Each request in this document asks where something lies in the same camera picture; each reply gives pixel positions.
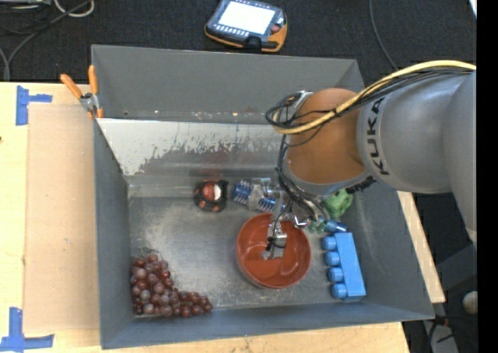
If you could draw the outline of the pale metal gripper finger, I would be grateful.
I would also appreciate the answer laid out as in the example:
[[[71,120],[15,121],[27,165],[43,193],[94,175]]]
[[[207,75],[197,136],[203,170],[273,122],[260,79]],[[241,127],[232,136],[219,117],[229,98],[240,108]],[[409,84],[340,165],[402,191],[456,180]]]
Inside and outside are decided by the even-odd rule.
[[[264,260],[282,259],[286,250],[287,234],[282,232],[270,232],[267,243],[263,250]]]

